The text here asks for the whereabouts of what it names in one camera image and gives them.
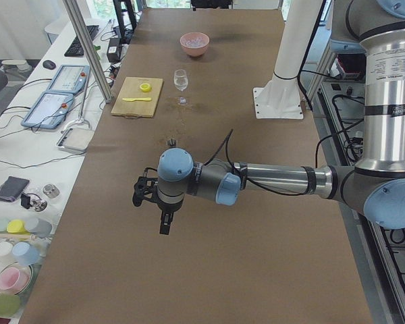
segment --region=computer keyboard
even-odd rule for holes
[[[99,30],[99,25],[90,25],[87,26],[88,33],[90,34],[90,37],[95,39],[95,36]],[[80,40],[78,39],[78,36],[75,37],[74,41],[72,44],[69,46],[69,49],[65,52],[65,56],[70,56],[70,57],[78,57],[78,56],[83,56],[84,55],[84,49],[82,49],[82,45],[80,43]]]

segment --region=brown table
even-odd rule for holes
[[[278,11],[144,12],[126,76],[165,80],[152,119],[106,106],[21,323],[370,323],[336,202],[244,191],[233,207],[187,196],[169,236],[160,210],[132,205],[133,184],[169,138],[205,161],[230,128],[235,161],[312,165],[317,132],[302,121],[257,120],[252,88],[273,71]],[[178,39],[211,37],[192,59]],[[188,71],[187,107],[173,71]]]

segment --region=tablet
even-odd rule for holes
[[[70,93],[45,91],[21,121],[21,125],[53,130],[65,119],[73,100],[74,96]]]
[[[61,65],[47,90],[72,93],[80,92],[86,83],[88,65]]]

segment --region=computer mouse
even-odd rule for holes
[[[45,61],[43,61],[42,66],[48,70],[54,70],[56,67],[55,63],[49,59],[46,59]]]

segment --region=cutting board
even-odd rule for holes
[[[140,85],[149,83],[151,85],[150,92],[142,92]],[[163,79],[158,78],[139,78],[128,76],[120,89],[111,114],[114,116],[125,117],[153,117],[156,111],[157,101],[161,94]],[[151,101],[123,101],[123,98],[141,98],[150,97]]]

